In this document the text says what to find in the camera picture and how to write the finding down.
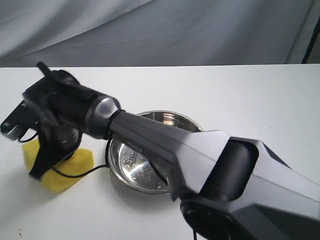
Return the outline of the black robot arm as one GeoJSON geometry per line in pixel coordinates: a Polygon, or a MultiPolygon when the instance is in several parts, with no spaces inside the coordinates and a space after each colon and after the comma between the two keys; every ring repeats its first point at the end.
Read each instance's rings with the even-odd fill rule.
{"type": "Polygon", "coordinates": [[[166,171],[172,200],[193,231],[208,240],[317,240],[320,187],[285,164],[262,141],[219,131],[189,132],[128,113],[69,72],[37,67],[43,78],[23,93],[38,120],[39,180],[79,141],[119,139],[166,171]]]}

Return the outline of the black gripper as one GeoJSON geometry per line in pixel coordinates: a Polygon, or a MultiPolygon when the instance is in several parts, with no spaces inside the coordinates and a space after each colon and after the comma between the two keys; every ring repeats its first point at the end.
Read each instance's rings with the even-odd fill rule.
{"type": "Polygon", "coordinates": [[[29,176],[40,182],[48,170],[74,154],[83,133],[64,123],[50,125],[44,120],[40,120],[38,133],[40,148],[29,176]]]}

